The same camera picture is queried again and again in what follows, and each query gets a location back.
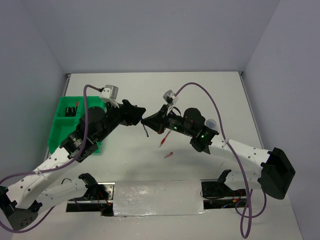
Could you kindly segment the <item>blue gel pen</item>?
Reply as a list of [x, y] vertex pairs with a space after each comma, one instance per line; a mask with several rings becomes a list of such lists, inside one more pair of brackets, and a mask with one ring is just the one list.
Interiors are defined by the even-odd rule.
[[147, 128], [146, 128], [146, 126], [144, 124], [142, 126], [143, 126], [144, 132], [146, 134], [146, 137], [148, 138], [149, 137], [149, 133], [147, 131]]

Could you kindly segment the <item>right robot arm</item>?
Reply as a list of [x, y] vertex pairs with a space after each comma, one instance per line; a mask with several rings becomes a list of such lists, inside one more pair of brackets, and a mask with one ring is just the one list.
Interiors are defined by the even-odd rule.
[[260, 149], [224, 138], [221, 133], [205, 125], [206, 119], [197, 108], [190, 107], [182, 116], [168, 111], [166, 105], [144, 118], [143, 125], [158, 134], [165, 130], [189, 136], [191, 146], [199, 153], [214, 154], [241, 163], [249, 189], [261, 189], [274, 199], [285, 198], [296, 171], [285, 152]]

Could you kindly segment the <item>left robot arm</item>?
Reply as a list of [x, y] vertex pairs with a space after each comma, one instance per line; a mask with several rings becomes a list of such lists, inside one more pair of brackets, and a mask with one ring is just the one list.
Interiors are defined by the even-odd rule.
[[42, 212], [69, 199], [84, 196], [91, 200], [104, 192], [102, 185], [89, 173], [76, 179], [52, 186], [60, 176], [79, 165], [98, 149], [102, 142], [119, 125], [136, 126], [146, 112], [144, 107], [132, 105], [124, 99], [114, 106], [86, 107], [76, 129], [42, 164], [31, 172], [20, 173], [18, 182], [0, 188], [0, 208], [7, 218], [12, 233], [25, 233], [36, 226], [34, 221]]

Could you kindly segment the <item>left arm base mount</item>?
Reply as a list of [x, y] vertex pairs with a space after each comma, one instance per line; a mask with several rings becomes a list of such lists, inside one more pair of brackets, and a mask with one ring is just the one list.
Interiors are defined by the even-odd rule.
[[103, 217], [114, 216], [114, 182], [99, 182], [100, 191], [94, 195], [72, 198], [67, 201], [67, 213], [99, 213]]

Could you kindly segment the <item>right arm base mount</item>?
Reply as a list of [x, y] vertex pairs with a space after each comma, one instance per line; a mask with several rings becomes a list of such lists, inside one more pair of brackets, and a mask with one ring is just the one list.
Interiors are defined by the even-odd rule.
[[232, 190], [217, 180], [201, 181], [200, 196], [205, 210], [243, 208], [247, 203], [245, 189]]

